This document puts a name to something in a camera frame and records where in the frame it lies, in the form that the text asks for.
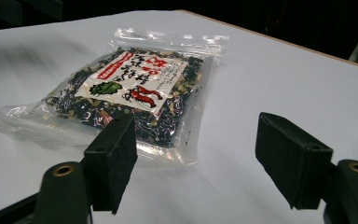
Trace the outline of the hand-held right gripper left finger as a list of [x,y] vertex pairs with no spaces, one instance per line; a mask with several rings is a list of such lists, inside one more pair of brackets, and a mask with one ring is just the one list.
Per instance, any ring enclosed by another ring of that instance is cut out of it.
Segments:
[[113,119],[85,150],[81,162],[94,211],[117,213],[137,159],[134,116]]

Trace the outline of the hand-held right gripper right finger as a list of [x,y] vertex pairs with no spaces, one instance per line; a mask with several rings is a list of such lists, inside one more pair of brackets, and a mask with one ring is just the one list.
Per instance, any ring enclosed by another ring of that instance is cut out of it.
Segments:
[[259,114],[255,157],[289,205],[316,209],[322,198],[323,173],[333,149],[290,120]]

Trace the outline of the clear dried seaweed packet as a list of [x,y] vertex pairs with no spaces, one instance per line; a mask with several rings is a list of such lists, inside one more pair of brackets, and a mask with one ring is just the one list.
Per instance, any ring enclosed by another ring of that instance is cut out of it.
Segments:
[[226,35],[171,35],[119,28],[103,56],[40,101],[0,108],[0,133],[54,148],[89,144],[114,119],[134,117],[139,155],[196,160],[200,101],[227,50]]

